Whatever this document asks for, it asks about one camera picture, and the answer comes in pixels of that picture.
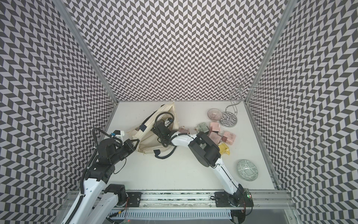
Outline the cream canvas tote bag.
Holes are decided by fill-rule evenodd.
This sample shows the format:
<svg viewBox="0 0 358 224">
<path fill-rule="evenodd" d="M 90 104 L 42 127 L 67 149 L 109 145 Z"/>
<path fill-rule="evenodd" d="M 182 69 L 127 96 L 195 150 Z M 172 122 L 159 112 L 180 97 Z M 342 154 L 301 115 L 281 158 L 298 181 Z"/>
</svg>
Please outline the cream canvas tote bag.
<svg viewBox="0 0 358 224">
<path fill-rule="evenodd" d="M 170 142 L 172 135 L 179 130 L 175 103 L 162 105 L 149 115 L 140 125 L 126 132 L 131 140 L 139 140 L 136 151 L 143 154 L 156 154 L 174 149 Z"/>
</svg>

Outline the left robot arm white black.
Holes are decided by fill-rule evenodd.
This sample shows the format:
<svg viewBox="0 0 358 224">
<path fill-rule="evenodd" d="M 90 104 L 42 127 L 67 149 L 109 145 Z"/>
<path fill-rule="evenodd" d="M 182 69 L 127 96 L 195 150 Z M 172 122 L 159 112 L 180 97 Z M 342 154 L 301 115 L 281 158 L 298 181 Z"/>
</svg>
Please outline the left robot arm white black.
<svg viewBox="0 0 358 224">
<path fill-rule="evenodd" d="M 63 218 L 63 224 L 101 224 L 115 206 L 126 206 L 128 195 L 122 184 L 109 184 L 115 165 L 126 161 L 137 149 L 140 140 L 123 140 L 123 132 L 108 134 L 100 128 L 92 129 L 95 143 L 80 179 L 80 192 Z"/>
</svg>

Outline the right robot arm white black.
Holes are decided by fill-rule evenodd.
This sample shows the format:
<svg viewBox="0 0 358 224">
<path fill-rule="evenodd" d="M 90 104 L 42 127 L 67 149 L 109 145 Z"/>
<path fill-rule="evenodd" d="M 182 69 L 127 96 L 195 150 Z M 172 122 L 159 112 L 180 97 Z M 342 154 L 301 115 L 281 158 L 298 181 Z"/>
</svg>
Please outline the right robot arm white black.
<svg viewBox="0 0 358 224">
<path fill-rule="evenodd" d="M 188 134 L 170 130 L 169 127 L 173 122 L 174 115 L 170 112 L 161 112 L 155 117 L 151 131 L 158 137 L 158 142 L 163 147 L 173 146 L 173 150 L 165 156 L 160 155 L 159 149 L 154 150 L 155 157 L 161 160 L 167 159 L 177 147 L 189 148 L 201 165 L 213 170 L 231 206 L 252 208 L 254 204 L 251 194 L 230 174 L 222 160 L 218 145 L 204 132 Z"/>
</svg>

